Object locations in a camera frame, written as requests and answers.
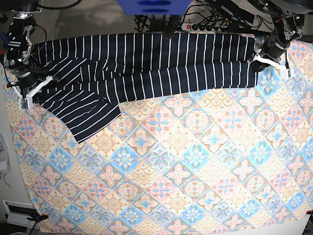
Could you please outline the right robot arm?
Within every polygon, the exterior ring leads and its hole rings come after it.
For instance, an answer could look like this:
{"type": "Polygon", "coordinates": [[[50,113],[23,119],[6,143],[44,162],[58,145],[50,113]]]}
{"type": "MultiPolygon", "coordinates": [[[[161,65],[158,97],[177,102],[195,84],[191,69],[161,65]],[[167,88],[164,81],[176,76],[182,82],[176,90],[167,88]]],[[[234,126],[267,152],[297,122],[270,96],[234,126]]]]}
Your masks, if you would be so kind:
{"type": "Polygon", "coordinates": [[[19,87],[22,96],[28,92],[38,93],[43,87],[52,87],[57,84],[56,77],[47,76],[48,70],[35,65],[34,45],[30,35],[38,28],[33,14],[39,12],[41,6],[38,0],[2,0],[0,2],[0,15],[6,17],[6,12],[13,11],[15,15],[8,32],[2,34],[4,54],[1,64],[5,70],[10,70],[17,81],[12,83],[8,77],[8,88],[19,87]]]}

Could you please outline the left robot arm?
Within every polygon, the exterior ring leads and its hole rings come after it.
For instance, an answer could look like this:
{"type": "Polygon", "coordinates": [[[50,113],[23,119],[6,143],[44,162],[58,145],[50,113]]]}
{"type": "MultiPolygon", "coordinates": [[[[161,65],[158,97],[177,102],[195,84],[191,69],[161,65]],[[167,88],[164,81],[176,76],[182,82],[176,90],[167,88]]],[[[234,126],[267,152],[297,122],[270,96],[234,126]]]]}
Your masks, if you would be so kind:
{"type": "Polygon", "coordinates": [[[250,0],[259,11],[271,16],[273,32],[265,38],[256,55],[249,60],[253,71],[260,72],[278,62],[291,41],[300,39],[304,31],[305,14],[313,11],[311,0],[250,0]]]}

